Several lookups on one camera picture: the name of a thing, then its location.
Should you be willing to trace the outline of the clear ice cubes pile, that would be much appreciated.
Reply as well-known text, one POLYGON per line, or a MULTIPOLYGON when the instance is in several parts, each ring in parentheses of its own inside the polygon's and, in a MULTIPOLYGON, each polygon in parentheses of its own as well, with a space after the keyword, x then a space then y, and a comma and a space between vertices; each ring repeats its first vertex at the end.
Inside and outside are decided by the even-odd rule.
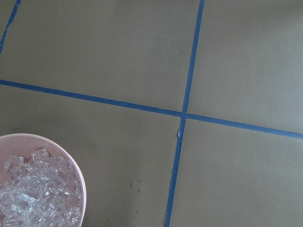
POLYGON ((74 164, 47 149, 29 158, 10 155, 0 185, 2 227, 75 227, 82 218, 83 193, 74 164))

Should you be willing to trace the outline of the pink bowl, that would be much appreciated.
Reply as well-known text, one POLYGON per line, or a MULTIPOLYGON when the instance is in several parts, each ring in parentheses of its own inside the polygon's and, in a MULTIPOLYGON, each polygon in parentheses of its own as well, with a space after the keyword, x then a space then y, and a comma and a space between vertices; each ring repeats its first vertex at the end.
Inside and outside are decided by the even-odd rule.
POLYGON ((85 180, 81 169, 79 168, 73 157, 60 145, 45 137, 28 134, 28 133, 14 133, 3 135, 0 137, 0 182, 4 183, 8 180, 9 174, 4 170, 4 163, 8 160, 10 155, 19 155, 29 158, 30 155, 38 149, 45 148, 50 155, 59 155, 68 158, 76 169, 76 173, 80 179, 81 191, 83 200, 80 204, 81 216, 76 224, 77 227, 82 225, 86 203, 87 203, 87 190, 85 180))

